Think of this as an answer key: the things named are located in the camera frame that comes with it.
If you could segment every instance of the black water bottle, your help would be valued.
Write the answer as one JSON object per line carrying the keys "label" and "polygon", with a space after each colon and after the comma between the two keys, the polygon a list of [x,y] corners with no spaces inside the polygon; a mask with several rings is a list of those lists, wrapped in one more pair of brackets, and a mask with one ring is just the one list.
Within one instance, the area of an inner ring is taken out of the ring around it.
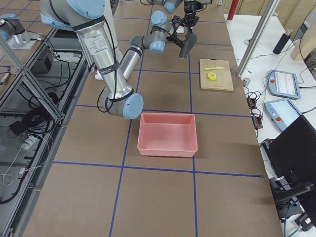
{"label": "black water bottle", "polygon": [[290,39],[292,32],[293,32],[293,30],[286,30],[286,32],[281,36],[281,38],[277,42],[275,48],[273,49],[273,53],[275,53],[275,54],[281,53],[282,49],[284,48],[284,46],[286,45],[286,43]]}

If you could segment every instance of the wooden panel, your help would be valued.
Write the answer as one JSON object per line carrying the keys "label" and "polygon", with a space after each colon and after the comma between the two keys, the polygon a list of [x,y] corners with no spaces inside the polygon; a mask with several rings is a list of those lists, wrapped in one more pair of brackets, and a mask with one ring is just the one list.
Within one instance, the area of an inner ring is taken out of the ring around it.
{"label": "wooden panel", "polygon": [[294,60],[303,60],[316,46],[316,22],[314,22],[305,32],[302,41],[295,45],[295,49],[291,53]]}
{"label": "wooden panel", "polygon": [[297,7],[297,0],[281,0],[276,8],[278,19],[282,24],[285,24],[291,17],[293,10]]}
{"label": "wooden panel", "polygon": [[296,32],[304,23],[304,20],[315,7],[315,5],[316,0],[299,0],[299,3],[297,4],[296,8],[291,12],[291,16],[288,18],[286,22],[282,23],[284,28],[293,30],[294,34],[292,34],[291,36],[292,39],[295,37]]}
{"label": "wooden panel", "polygon": [[[233,91],[233,81],[232,75],[229,67],[228,61],[221,60],[210,60],[210,59],[200,59],[200,85],[201,89],[210,90],[226,90]],[[204,68],[213,67],[224,67],[226,69],[215,69],[215,70],[205,70]],[[213,72],[216,74],[217,79],[215,81],[210,81],[207,78],[207,74]]]}
{"label": "wooden panel", "polygon": [[264,0],[241,0],[236,11],[239,15],[259,15]]}

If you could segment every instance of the wooden cutting board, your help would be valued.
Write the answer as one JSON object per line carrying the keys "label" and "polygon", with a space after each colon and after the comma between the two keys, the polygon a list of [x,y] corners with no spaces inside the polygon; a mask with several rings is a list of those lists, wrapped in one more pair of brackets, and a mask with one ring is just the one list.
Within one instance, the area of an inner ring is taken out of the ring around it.
{"label": "wooden cutting board", "polygon": [[[204,70],[204,68],[224,67],[226,69]],[[216,81],[210,81],[207,74],[216,74]],[[228,61],[200,59],[199,76],[201,89],[233,91],[233,81]]]}

